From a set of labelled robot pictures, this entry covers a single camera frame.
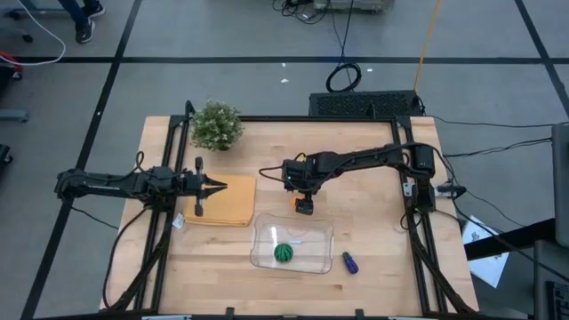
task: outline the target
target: potted plant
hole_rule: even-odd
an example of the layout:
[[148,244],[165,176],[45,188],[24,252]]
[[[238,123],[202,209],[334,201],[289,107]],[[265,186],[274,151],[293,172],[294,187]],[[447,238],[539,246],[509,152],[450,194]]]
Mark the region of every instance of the potted plant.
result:
[[209,100],[203,110],[197,111],[190,129],[194,145],[211,151],[229,150],[243,134],[239,111],[225,102]]

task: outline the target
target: concrete floor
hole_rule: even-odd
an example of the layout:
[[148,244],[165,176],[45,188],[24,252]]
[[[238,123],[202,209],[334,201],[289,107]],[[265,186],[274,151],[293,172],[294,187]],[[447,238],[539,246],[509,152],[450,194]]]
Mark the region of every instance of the concrete floor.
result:
[[[96,20],[87,45],[74,42],[72,22],[42,18],[68,44],[67,63],[26,68],[25,78],[3,96],[3,108],[27,108],[26,124],[2,123],[0,143],[12,147],[14,162],[0,180],[0,309],[3,318],[20,317],[60,209],[53,194],[55,175],[73,167],[83,146],[93,111],[108,80],[124,27],[135,0],[104,1],[108,13]],[[55,1],[40,4],[57,6]],[[346,55],[418,57],[435,0],[396,0],[379,15],[355,13]],[[525,6],[551,58],[569,57],[569,22],[565,0],[525,0]],[[347,14],[336,13],[343,30]],[[24,44],[0,35],[3,51],[23,57],[52,57],[60,47],[30,20],[2,20],[2,26],[25,28],[35,37]],[[246,115],[306,115],[312,92],[325,92],[335,64],[286,63],[286,57],[337,56],[339,46],[331,17],[314,26],[286,19],[270,1],[142,0],[124,57],[283,57],[266,63],[239,60],[122,63],[104,104],[104,113],[86,170],[126,172],[132,168],[146,116],[179,114],[185,100],[202,107],[206,100],[230,101]],[[439,13],[428,57],[540,58],[514,0],[446,0]],[[440,64],[424,66],[419,94],[430,115],[458,121],[508,124],[555,123],[566,110],[543,64]],[[360,63],[364,71],[357,91],[413,88],[414,63]],[[556,65],[562,82],[569,66]],[[339,76],[337,86],[346,79]],[[437,122],[447,154],[549,136],[548,128],[512,130]],[[489,156],[457,159],[460,181],[476,195],[522,224],[553,216],[550,145],[518,148]],[[123,201],[89,197],[76,206],[117,225]],[[502,230],[516,225],[469,196],[461,209]],[[116,231],[72,213],[48,277],[36,316],[95,312],[108,255]],[[513,292],[531,297],[531,265],[512,254],[499,289],[476,281],[483,311],[511,315]]]

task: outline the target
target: sneaker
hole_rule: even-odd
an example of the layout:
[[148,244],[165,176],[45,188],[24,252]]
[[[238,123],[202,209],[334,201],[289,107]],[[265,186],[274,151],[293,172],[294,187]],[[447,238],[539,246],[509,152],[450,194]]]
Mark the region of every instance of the sneaker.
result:
[[84,26],[75,27],[75,41],[78,44],[86,44],[92,39],[92,33],[95,31],[95,22],[89,19],[89,23]]
[[99,17],[105,13],[105,7],[99,3],[99,6],[91,7],[91,6],[84,6],[81,8],[81,11],[87,16],[87,18],[94,18]]

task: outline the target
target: yellow cloth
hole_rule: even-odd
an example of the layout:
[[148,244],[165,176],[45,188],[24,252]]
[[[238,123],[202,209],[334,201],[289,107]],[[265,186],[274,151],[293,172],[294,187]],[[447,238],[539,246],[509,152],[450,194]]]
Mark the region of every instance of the yellow cloth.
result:
[[184,210],[186,222],[208,226],[248,226],[255,206],[255,177],[224,174],[208,174],[208,177],[225,182],[228,187],[203,201],[203,217],[194,214],[196,200],[188,199]]

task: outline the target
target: clear plastic container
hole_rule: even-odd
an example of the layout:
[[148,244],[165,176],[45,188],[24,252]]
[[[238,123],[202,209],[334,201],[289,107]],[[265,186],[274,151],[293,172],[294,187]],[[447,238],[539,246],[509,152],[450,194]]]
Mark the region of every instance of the clear plastic container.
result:
[[[260,214],[252,231],[251,263],[256,267],[325,274],[332,268],[333,225],[328,220],[305,220]],[[288,262],[275,258],[275,248],[289,244]]]

